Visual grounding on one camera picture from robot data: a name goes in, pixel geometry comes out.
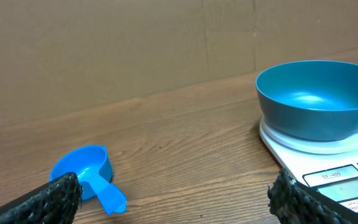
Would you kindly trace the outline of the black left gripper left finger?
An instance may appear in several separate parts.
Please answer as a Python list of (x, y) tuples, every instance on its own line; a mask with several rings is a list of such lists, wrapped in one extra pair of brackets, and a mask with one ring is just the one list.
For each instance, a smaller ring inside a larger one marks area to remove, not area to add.
[(0, 224), (72, 224), (82, 190), (77, 175), (67, 172), (0, 206)]

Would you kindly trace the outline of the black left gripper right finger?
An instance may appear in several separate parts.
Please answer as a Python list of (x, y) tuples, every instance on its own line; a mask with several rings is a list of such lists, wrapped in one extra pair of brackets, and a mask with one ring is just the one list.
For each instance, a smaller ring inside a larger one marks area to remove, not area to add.
[(269, 211), (281, 224), (358, 224), (358, 213), (292, 178), (286, 168), (267, 196)]

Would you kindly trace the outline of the blue plastic measuring scoop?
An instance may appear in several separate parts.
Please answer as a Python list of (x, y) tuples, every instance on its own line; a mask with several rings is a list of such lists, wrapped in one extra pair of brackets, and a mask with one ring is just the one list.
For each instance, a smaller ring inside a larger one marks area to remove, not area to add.
[(112, 183), (113, 168), (105, 146), (88, 145), (69, 152), (54, 165), (50, 180), (68, 172), (76, 174), (82, 200), (96, 197), (107, 215), (126, 211), (127, 198)]

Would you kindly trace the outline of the white digital kitchen scale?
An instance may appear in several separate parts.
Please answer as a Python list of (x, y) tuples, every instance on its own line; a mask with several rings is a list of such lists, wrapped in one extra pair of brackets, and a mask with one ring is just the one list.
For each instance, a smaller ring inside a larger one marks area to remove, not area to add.
[(300, 183), (358, 213), (358, 133), (338, 141), (307, 141), (260, 122), (260, 137)]

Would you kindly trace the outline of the teal metal bowl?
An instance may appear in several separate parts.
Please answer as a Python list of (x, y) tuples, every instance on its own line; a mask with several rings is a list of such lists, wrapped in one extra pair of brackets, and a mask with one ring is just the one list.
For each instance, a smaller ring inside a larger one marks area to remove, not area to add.
[(337, 141), (358, 133), (358, 64), (283, 63), (261, 72), (255, 87), (265, 122), (296, 138)]

